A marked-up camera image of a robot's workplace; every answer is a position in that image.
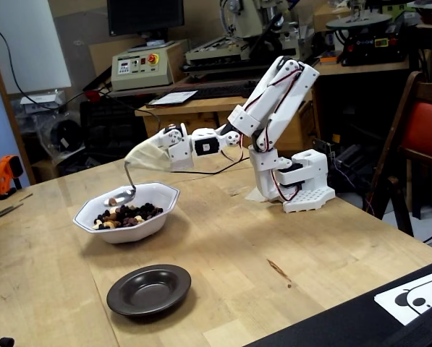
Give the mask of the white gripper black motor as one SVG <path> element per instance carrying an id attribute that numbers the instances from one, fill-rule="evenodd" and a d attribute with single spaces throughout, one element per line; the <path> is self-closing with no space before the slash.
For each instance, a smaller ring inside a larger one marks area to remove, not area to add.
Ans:
<path id="1" fill-rule="evenodd" d="M 183 171 L 192 168 L 191 136 L 184 123 L 162 129 L 131 149 L 124 162 L 150 171 Z"/>

